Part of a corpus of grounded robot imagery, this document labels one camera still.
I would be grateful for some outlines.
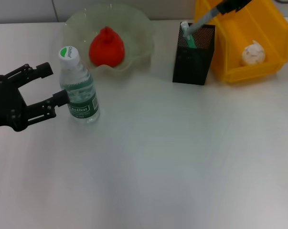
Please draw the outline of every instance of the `pen holder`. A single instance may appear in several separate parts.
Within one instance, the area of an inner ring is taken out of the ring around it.
[[[180,28],[172,81],[204,85],[214,54],[215,26],[204,25],[192,36],[196,49],[188,47]]]

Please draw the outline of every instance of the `water bottle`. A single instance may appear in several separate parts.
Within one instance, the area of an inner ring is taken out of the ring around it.
[[[59,51],[61,64],[60,86],[67,91],[71,115],[81,123],[94,122],[100,115],[93,77],[81,63],[79,52],[73,46]]]

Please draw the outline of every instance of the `clear glass bowl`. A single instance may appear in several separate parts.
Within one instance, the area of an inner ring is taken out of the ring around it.
[[[112,68],[95,66],[88,51],[91,42],[106,26],[118,33],[124,42],[125,58]],[[95,4],[70,17],[63,28],[63,46],[71,45],[79,50],[81,59],[90,70],[107,69],[122,72],[135,61],[149,57],[154,50],[154,27],[146,15],[125,4]]]

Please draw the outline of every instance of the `yellow storage box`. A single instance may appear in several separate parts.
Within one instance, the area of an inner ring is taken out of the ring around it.
[[[221,0],[197,0],[195,21],[198,21]],[[218,15],[212,69],[217,78],[227,83],[274,74],[288,62],[288,22],[272,0],[252,0],[239,12]],[[243,66],[242,53],[253,40],[266,52],[265,62]]]

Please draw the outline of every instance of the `red fruit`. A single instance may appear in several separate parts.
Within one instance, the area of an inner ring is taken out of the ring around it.
[[[106,26],[92,41],[88,55],[97,66],[106,64],[115,67],[125,57],[124,43],[116,32]]]

